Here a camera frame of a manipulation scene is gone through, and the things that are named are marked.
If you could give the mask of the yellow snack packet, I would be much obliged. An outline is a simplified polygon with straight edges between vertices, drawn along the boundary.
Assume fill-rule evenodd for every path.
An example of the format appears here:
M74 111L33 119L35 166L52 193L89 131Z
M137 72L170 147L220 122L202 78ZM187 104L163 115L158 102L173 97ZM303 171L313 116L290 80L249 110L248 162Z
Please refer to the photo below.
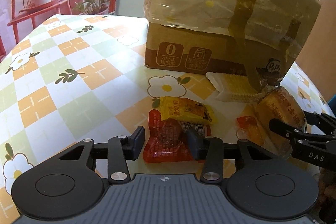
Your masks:
M165 96L159 99L161 120L174 119L180 122L210 125L217 123L217 117L209 105L188 98Z

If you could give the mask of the white cracker packet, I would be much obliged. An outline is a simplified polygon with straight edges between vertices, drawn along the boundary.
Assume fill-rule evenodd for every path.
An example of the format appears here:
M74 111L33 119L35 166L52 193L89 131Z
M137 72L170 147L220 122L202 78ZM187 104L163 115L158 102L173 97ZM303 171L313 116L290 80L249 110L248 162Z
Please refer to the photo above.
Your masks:
M254 90L246 76L207 72L206 77L219 92L215 99L222 102L250 103L269 92L268 87L260 92Z

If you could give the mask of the small orange candy packet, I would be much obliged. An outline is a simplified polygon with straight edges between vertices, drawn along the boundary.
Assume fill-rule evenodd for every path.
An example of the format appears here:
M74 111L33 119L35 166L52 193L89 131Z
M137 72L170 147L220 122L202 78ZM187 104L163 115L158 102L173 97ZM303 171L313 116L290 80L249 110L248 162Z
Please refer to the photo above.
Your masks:
M236 131L238 139L248 139L259 146L264 145L264 137L253 116L238 117L236 121L238 125Z

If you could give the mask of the red meat snack packet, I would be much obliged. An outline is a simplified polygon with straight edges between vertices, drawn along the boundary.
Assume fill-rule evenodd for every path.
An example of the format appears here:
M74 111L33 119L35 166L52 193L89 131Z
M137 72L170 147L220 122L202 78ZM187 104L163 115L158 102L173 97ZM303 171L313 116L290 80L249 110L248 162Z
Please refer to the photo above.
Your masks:
M199 135L211 135L209 125L174 119L162 121L161 113L155 109L149 112L148 126L150 137L142 154L147 163L192 161L187 130L192 127Z

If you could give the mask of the checkered floral tablecloth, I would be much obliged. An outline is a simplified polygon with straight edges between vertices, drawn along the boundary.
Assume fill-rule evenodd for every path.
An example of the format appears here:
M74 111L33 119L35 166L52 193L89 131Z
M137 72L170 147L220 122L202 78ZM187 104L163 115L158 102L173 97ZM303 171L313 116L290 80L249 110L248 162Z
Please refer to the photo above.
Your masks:
M318 184L273 153L253 110L260 98L218 101L206 73L148 68L148 26L54 15L3 59L1 223L316 223ZM149 112L165 96L212 107L204 160L143 160ZM263 146L237 138L243 116ZM145 143L126 160L138 126Z

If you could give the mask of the orange bread snack packet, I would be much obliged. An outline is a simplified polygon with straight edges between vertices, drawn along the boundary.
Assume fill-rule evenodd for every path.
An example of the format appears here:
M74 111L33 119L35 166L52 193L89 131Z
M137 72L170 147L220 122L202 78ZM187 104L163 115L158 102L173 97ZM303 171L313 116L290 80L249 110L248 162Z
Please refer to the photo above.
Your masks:
M279 119L299 130L306 129L306 118L299 104L284 87L277 87L253 104L258 122L262 125L273 144L273 153L288 158L292 148L289 140L269 129L271 119Z

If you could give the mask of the brown cardboard box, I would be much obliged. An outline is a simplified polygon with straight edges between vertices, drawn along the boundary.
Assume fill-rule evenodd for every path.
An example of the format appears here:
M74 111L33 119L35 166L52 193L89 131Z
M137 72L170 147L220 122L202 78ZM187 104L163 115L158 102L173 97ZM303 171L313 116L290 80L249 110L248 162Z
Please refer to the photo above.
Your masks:
M302 50L319 0L145 0L148 68L278 85Z

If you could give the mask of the brown wooden panel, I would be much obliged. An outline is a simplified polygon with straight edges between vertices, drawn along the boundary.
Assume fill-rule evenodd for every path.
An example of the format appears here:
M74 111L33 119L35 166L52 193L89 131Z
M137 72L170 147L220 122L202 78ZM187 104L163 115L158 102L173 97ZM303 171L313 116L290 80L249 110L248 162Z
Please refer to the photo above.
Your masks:
M323 98L335 95L335 0L319 0L321 9L296 63Z

